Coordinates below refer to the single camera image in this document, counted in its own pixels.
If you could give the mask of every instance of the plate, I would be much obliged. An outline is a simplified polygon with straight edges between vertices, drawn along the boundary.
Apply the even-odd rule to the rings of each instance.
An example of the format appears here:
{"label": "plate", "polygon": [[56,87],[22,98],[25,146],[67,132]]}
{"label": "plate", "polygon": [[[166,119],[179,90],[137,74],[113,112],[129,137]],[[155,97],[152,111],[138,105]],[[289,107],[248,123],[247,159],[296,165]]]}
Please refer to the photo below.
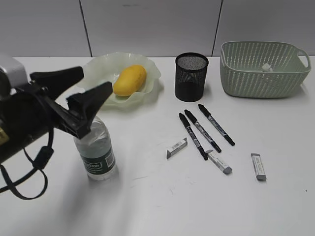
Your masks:
{"label": "plate", "polygon": [[92,59],[83,66],[84,78],[77,84],[85,90],[92,89],[104,82],[114,85],[123,69],[131,65],[142,65],[147,71],[147,78],[141,88],[131,96],[123,97],[112,93],[103,106],[129,106],[140,102],[150,93],[161,73],[155,63],[143,55],[131,53],[112,53]]}

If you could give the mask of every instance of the cable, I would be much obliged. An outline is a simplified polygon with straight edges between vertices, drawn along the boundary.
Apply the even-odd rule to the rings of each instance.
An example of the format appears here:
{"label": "cable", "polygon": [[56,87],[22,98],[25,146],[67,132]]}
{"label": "cable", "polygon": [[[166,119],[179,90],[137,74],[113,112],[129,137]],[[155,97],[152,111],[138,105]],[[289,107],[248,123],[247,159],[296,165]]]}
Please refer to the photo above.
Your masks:
{"label": "cable", "polygon": [[[16,197],[23,199],[23,200],[32,200],[32,199],[36,199],[39,198],[40,196],[42,196],[45,191],[47,190],[47,186],[48,186],[48,178],[45,175],[45,173],[43,172],[43,168],[46,166],[48,160],[50,159],[52,153],[54,152],[54,150],[52,149],[52,145],[53,145],[53,140],[54,140],[54,126],[53,126],[53,122],[49,116],[49,112],[45,106],[45,104],[42,102],[41,98],[38,97],[37,95],[33,94],[33,93],[27,93],[29,95],[32,95],[41,105],[45,116],[46,116],[46,125],[48,128],[48,143],[47,146],[42,147],[41,150],[39,151],[38,155],[36,156],[35,160],[32,160],[30,158],[30,156],[28,155],[28,153],[26,152],[25,148],[23,148],[24,154],[26,156],[26,158],[32,163],[33,165],[33,169],[28,172],[24,177],[20,178],[18,181],[16,182],[12,182],[8,172],[6,171],[5,167],[3,165],[0,164],[0,170],[2,173],[2,176],[4,178],[5,183],[7,184],[7,186],[3,187],[0,189],[0,193],[10,190]],[[28,178],[30,178],[33,174],[36,173],[36,171],[40,171],[43,176],[44,176],[44,187],[41,190],[41,192],[32,198],[28,198],[23,196],[17,189],[16,186],[21,184],[22,182],[24,182],[25,180],[27,180]]]}

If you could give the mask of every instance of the plastic bottle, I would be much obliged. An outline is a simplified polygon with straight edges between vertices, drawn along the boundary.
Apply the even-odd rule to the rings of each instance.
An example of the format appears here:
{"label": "plastic bottle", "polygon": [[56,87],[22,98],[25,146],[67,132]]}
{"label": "plastic bottle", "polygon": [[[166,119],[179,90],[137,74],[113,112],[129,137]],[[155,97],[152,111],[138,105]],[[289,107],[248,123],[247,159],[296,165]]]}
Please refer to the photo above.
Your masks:
{"label": "plastic bottle", "polygon": [[91,132],[82,139],[74,138],[88,176],[94,180],[107,180],[117,172],[109,132],[98,118],[92,122]]}

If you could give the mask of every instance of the yellow mango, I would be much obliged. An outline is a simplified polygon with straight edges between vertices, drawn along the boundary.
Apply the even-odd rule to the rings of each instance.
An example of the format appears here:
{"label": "yellow mango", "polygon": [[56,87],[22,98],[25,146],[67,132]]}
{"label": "yellow mango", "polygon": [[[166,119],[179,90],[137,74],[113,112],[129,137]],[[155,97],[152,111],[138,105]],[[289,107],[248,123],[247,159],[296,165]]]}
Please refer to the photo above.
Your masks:
{"label": "yellow mango", "polygon": [[147,78],[147,72],[141,65],[125,68],[113,86],[114,93],[119,96],[130,96],[142,86]]}

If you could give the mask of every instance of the white wall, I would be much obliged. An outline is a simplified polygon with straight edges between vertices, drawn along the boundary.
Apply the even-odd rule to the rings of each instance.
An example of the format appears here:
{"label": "white wall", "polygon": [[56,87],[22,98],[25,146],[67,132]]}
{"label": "white wall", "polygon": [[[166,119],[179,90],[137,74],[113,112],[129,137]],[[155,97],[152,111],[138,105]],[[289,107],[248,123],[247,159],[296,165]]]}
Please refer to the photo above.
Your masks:
{"label": "white wall", "polygon": [[314,0],[224,0],[214,56],[227,41],[291,43],[315,55]]}
{"label": "white wall", "polygon": [[1,0],[0,52],[15,57],[88,57],[78,0]]}
{"label": "white wall", "polygon": [[[93,56],[210,56],[221,0],[81,0]],[[233,40],[282,41],[315,55],[315,0],[224,0],[214,56]],[[0,52],[88,57],[79,0],[2,0]]]}
{"label": "white wall", "polygon": [[212,52],[221,0],[81,0],[93,56]]}

